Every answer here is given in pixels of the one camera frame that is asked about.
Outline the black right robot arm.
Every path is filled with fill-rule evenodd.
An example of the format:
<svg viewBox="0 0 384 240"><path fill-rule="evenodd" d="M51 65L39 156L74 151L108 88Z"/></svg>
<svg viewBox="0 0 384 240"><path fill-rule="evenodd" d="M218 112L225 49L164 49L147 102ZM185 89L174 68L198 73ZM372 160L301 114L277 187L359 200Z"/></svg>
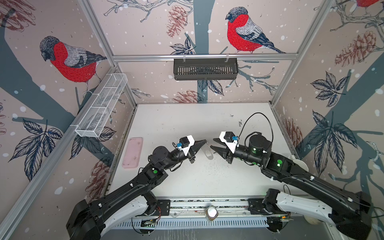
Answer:
<svg viewBox="0 0 384 240"><path fill-rule="evenodd" d="M372 230L369 215L372 199L363 192L352 193L340 189L312 174L292 160L272 152L272 142L260 133L247 137L249 144L240 145L232 132L222 132L214 141L220 146L211 146L229 164L240 159L258 166L262 174L280 183L296 187L312 196L306 199L268 189L261 203L250 203L249 211L257 215L298 213L332 226L354 240L366 240Z"/></svg>

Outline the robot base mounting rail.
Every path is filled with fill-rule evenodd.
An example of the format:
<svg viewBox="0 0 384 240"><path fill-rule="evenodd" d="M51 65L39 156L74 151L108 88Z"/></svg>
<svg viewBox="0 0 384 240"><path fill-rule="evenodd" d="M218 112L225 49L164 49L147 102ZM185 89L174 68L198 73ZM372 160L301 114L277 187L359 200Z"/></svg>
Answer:
<svg viewBox="0 0 384 240"><path fill-rule="evenodd" d="M288 213L267 210L261 198L171 198L159 199L151 209L138 197L106 222L110 230L131 229L143 235L156 230L267 228L281 231L291 220Z"/></svg>

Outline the silver metal keyring carabiner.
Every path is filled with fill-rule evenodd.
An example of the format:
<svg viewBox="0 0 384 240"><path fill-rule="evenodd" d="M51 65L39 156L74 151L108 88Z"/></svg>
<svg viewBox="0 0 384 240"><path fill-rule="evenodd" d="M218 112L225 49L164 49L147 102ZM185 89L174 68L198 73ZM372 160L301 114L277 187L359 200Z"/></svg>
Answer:
<svg viewBox="0 0 384 240"><path fill-rule="evenodd" d="M207 157L208 160L214 159L214 156L210 150L205 150L205 156Z"/></svg>

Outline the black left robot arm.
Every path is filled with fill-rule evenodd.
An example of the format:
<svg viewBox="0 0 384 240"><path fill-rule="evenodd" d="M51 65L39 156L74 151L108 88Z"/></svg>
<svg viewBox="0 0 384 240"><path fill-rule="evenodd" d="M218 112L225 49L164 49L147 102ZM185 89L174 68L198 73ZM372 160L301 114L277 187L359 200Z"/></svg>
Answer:
<svg viewBox="0 0 384 240"><path fill-rule="evenodd" d="M148 226L155 226L162 216L169 215L170 201L158 200L152 189L168 177L167 170L177 170L184 160L194 163L196 153L206 143L206 140L194 141L192 136L187 136L181 138L171 152L159 146L130 182L90 203L86 200L77 203L66 224L70 239L99 240L113 227L142 215L154 217Z"/></svg>

